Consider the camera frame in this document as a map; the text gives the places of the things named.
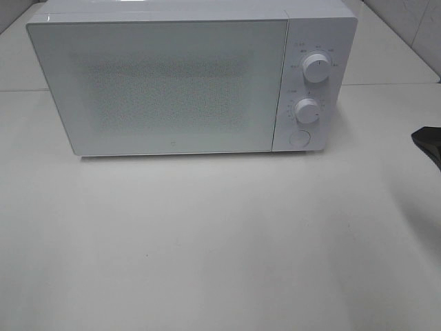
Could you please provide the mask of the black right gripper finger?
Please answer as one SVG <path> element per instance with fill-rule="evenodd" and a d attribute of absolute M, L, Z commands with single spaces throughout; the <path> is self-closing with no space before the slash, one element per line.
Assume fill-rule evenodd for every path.
<path fill-rule="evenodd" d="M 411 134 L 414 144 L 440 169 L 441 127 L 424 126 Z"/>

